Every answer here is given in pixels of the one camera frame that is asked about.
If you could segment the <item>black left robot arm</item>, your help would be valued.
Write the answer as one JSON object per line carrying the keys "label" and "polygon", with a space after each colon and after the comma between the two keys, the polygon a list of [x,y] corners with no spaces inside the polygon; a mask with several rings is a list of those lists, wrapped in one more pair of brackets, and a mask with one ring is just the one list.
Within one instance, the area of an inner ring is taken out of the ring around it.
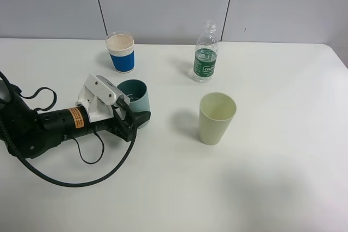
{"label": "black left robot arm", "polygon": [[129,142],[133,126],[141,126],[150,119],[148,110],[136,112],[125,119],[114,114],[112,118],[91,123],[83,106],[38,113],[25,103],[18,86],[1,80],[1,119],[20,154],[34,159],[67,140],[106,130]]}

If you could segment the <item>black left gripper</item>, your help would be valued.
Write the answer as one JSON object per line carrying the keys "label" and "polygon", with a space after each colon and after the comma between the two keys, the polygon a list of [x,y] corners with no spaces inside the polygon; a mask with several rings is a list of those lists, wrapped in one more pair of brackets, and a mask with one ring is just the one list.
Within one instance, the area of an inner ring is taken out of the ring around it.
{"label": "black left gripper", "polygon": [[116,109],[113,108],[112,118],[91,122],[88,118],[88,113],[84,109],[84,123],[88,129],[87,133],[106,130],[126,142],[134,141],[136,138],[136,127],[137,129],[143,128],[150,121],[151,112],[142,111],[133,113],[131,109],[126,109],[125,113],[125,119],[122,120]]}

